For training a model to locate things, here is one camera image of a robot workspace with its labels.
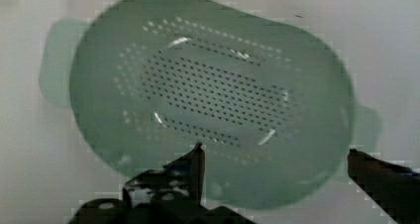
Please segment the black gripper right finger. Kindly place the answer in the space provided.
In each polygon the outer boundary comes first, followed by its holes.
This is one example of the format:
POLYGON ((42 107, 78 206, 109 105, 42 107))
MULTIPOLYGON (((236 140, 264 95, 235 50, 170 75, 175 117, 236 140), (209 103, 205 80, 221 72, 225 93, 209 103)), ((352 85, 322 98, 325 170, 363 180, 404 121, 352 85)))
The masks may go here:
POLYGON ((411 168, 350 149, 348 177, 397 224, 419 224, 420 179, 411 168))

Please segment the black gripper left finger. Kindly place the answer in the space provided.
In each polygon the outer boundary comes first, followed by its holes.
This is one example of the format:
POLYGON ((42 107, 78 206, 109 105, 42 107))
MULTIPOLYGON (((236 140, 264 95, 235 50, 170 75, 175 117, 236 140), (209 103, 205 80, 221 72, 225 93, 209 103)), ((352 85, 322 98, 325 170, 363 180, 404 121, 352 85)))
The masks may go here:
POLYGON ((123 199, 130 207, 149 204, 161 192, 180 193, 200 202, 205 174, 202 143, 162 169, 148 169, 128 180, 122 188, 123 199))

